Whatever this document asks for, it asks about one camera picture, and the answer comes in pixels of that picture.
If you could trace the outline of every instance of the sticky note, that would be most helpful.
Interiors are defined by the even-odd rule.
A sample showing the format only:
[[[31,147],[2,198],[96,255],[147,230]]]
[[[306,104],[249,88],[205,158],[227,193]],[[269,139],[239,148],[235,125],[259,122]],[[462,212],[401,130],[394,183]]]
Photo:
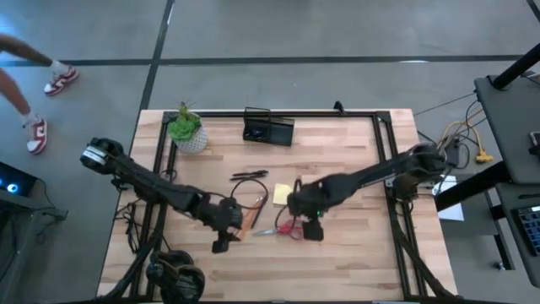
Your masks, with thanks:
[[[273,189],[273,203],[279,205],[287,204],[287,196],[293,192],[293,188],[289,185],[276,184]]]

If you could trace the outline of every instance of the potted plant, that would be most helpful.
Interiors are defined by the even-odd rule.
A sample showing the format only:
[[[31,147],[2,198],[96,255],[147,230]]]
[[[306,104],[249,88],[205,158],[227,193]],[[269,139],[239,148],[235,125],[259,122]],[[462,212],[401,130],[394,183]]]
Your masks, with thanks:
[[[181,153],[194,155],[204,150],[208,135],[201,124],[201,117],[190,112],[182,101],[178,117],[169,122],[168,132]]]

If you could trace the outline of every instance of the concrete floor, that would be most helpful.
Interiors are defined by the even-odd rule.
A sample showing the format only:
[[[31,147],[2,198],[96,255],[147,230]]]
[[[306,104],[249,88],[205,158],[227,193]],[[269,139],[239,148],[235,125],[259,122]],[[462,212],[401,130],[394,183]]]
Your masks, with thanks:
[[[0,128],[9,131],[0,133],[0,160],[46,180],[52,201],[69,209],[26,265],[23,303],[95,295],[118,193],[78,157],[94,136],[129,147],[141,105],[175,108],[189,99],[198,109],[328,108],[340,100],[350,108],[418,112],[472,92],[475,78],[511,64],[502,55],[523,54],[540,41],[540,23],[525,0],[178,0],[168,15],[172,1],[0,2],[0,32],[60,60],[76,60],[81,72],[68,90],[46,98],[46,68],[7,68],[49,119],[50,142],[42,155],[28,154],[15,110],[1,102]],[[164,40],[160,30],[167,30]],[[324,56],[363,62],[158,66],[160,57]],[[388,57],[369,62],[380,56]],[[418,56],[437,62],[397,62]],[[17,65],[15,60],[2,54],[0,67]],[[417,116],[418,129],[437,139],[473,101],[471,96]],[[489,125],[478,130],[500,160]],[[465,171],[483,168],[471,164]],[[512,244],[518,270],[497,272],[490,267],[497,259],[492,239],[449,237],[446,243],[461,295],[537,301],[540,290],[529,284]]]

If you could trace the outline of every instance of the person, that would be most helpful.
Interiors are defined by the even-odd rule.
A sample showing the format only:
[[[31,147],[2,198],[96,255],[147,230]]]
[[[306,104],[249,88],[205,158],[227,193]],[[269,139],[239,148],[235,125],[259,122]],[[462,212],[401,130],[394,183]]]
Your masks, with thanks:
[[[41,54],[25,42],[11,35],[0,34],[0,52],[5,51],[14,56],[21,57],[31,62],[49,67],[52,71],[52,79],[46,84],[44,91],[47,96],[54,96],[62,92],[77,77],[75,68],[50,59]],[[30,108],[18,85],[0,68],[0,93],[15,107],[21,116],[23,128],[28,132],[26,148],[33,155],[38,155],[46,147],[47,122],[45,118],[37,115]]]

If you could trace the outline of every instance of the red and white sneaker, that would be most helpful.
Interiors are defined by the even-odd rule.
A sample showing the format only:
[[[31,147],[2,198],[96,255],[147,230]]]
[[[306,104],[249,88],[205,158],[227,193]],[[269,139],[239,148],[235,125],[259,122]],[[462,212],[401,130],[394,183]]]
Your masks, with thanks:
[[[28,131],[26,148],[33,155],[38,155],[47,145],[47,122],[43,118],[23,126]]]
[[[69,66],[69,70],[66,73],[58,74],[53,73],[51,82],[45,86],[45,94],[47,96],[53,96],[62,92],[69,84],[71,84],[78,77],[77,70]]]

